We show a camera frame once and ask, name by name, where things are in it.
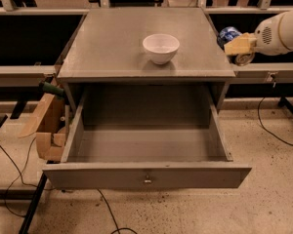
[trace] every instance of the power cord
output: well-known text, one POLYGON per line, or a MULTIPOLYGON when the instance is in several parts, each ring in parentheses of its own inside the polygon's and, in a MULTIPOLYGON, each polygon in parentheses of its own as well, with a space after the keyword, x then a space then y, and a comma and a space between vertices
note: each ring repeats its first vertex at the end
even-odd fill
POLYGON ((283 140, 282 138, 280 138, 279 136, 277 136, 276 134, 272 133, 271 131, 269 131, 267 128, 265 128, 265 126, 263 125, 262 119, 261 119, 261 114, 260 114, 260 108, 261 108, 261 104, 264 101, 265 97, 262 98, 262 100, 259 102, 258 107, 257 107, 257 115, 258 115, 258 119, 260 121, 260 124, 262 126, 262 128, 268 132, 269 134, 271 134, 273 137, 277 138, 278 140, 282 141, 283 143, 293 146, 293 143, 289 143, 285 140, 283 140))
POLYGON ((136 231, 134 231, 134 230, 131 229, 131 228, 127 228, 127 227, 119 228, 119 227, 118 227, 118 224, 117 224, 117 222, 116 222, 116 219, 115 219, 115 217, 114 217, 114 214, 113 214, 113 212, 112 212, 112 210, 111 210, 111 208, 110 208, 110 206, 109 206, 109 203, 108 203, 107 199, 105 198, 105 195, 102 193, 102 191, 101 191, 100 189, 98 189, 98 191, 99 191, 99 193, 101 194, 101 196, 103 197, 103 199, 105 200, 105 203, 106 203, 106 205, 107 205, 107 207, 108 207, 109 213, 110 213, 111 217, 113 218, 113 221, 114 221, 115 226, 116 226, 116 230, 114 230, 114 231, 111 232, 110 234, 114 234, 114 233, 116 233, 116 232, 118 232, 118 234, 120 234, 120 231, 121 231, 121 230, 129 230, 129 231, 131 231, 131 232, 134 233, 134 234, 138 234, 136 231))
POLYGON ((35 187, 35 188, 38 188, 38 186, 37 185, 35 185, 35 184, 31 184, 31 183, 25 183, 24 181, 23 181, 23 177, 22 177, 22 174, 23 174, 23 172, 25 171, 25 169, 26 169, 26 167, 27 167, 27 164, 28 164, 28 160, 29 160, 29 154, 30 154, 30 150, 31 150, 31 146, 32 146, 32 144, 33 144, 33 142, 36 140, 36 138, 34 138, 33 140, 32 140, 32 142, 30 143, 30 145, 29 145, 29 148, 28 148, 28 152, 27 152, 27 157, 26 157, 26 161, 25 161, 25 164, 24 164, 24 166, 23 166, 23 168, 22 168, 22 170, 20 171, 20 169, 19 169, 19 167, 17 166, 17 164, 14 162, 14 160, 11 158, 11 156, 6 152, 6 150, 1 146, 1 144, 0 144, 0 148, 1 148, 1 150, 6 154, 6 156, 10 159, 10 161, 13 163, 13 165, 16 167, 16 169, 18 170, 18 172, 19 172, 19 175, 18 175, 18 177, 17 178, 15 178, 12 182, 11 182, 11 184, 9 185, 9 187, 6 189, 6 191, 5 191, 5 194, 4 194, 4 204, 5 204, 5 207, 7 208, 7 210, 11 213, 11 214, 13 214, 13 215, 17 215, 17 216, 20 216, 20 217, 25 217, 25 215, 22 215, 22 214, 17 214, 17 213, 15 213, 15 212, 13 212, 10 208, 9 208, 9 206, 8 206, 8 204, 7 204, 7 196, 8 196, 8 193, 9 193, 9 190, 10 190, 10 188, 11 188, 11 186, 19 179, 19 177, 21 178, 21 183, 23 184, 23 185, 27 185, 27 186, 33 186, 33 187, 35 187))

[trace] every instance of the floor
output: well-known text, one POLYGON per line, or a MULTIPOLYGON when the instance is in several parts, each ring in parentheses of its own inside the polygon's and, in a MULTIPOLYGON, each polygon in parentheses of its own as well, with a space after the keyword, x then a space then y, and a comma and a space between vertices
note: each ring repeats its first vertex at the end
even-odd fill
MULTIPOLYGON (((178 189, 164 191, 103 190, 119 228, 137 233, 291 233, 293 234, 293 147, 268 134, 259 124, 259 98, 226 99, 220 125, 234 162, 252 167, 237 189, 178 189)), ((293 116, 267 98, 260 114, 264 125, 293 142, 293 116)), ((0 113, 10 115, 14 104, 0 102, 0 113)), ((0 144, 22 168, 34 136, 18 138, 35 103, 18 120, 8 119, 0 130, 0 144)), ((30 151, 26 183, 37 183, 44 161, 37 158, 35 142, 30 151)), ((18 176, 0 149, 0 188, 18 176)), ((18 180, 15 188, 21 187, 18 180)), ((28 203, 8 202, 24 215, 28 203)), ((0 202, 0 233, 18 233, 22 218, 0 202)), ((97 190, 45 191, 29 233, 112 233, 108 208, 97 190)), ((121 233, 133 233, 122 230, 121 233)))

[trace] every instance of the white bowl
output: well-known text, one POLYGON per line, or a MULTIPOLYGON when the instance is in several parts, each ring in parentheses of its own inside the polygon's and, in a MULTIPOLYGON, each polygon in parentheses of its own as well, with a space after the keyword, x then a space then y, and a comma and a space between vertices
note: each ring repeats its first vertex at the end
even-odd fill
POLYGON ((143 45, 151 61, 165 64, 177 53, 180 43, 172 35, 153 34, 145 38, 143 45))

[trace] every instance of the gray table surface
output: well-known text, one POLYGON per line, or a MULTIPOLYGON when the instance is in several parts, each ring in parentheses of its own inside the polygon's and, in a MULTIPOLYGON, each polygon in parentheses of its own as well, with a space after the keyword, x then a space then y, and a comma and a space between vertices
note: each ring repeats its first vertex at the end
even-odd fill
POLYGON ((234 73, 201 9, 136 7, 91 10, 59 74, 63 82, 146 77, 226 79, 234 73), (181 44, 164 65, 144 51, 143 40, 154 33, 171 34, 181 44))

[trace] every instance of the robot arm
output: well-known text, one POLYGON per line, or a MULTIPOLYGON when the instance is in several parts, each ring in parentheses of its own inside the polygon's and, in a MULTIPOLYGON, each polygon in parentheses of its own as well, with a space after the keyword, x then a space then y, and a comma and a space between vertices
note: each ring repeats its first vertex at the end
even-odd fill
POLYGON ((267 56, 293 51, 293 10, 263 20, 254 33, 244 33, 225 44, 229 56, 261 53, 267 56))

